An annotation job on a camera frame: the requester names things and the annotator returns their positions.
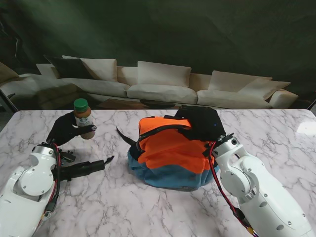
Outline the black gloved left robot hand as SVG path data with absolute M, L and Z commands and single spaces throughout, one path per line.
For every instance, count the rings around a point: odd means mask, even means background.
M 94 132 L 96 129 L 97 127 L 95 125 L 78 127 L 74 112 L 70 112 L 59 117 L 55 121 L 46 142 L 55 143 L 57 146 L 61 146 L 76 136 Z

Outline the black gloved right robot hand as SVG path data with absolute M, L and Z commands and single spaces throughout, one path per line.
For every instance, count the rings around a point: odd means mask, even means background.
M 189 140 L 214 142 L 221 136 L 226 135 L 218 113 L 213 108 L 182 106 L 175 114 L 175 117 L 187 119 L 190 123 L 190 129 L 178 129 L 178 132 Z

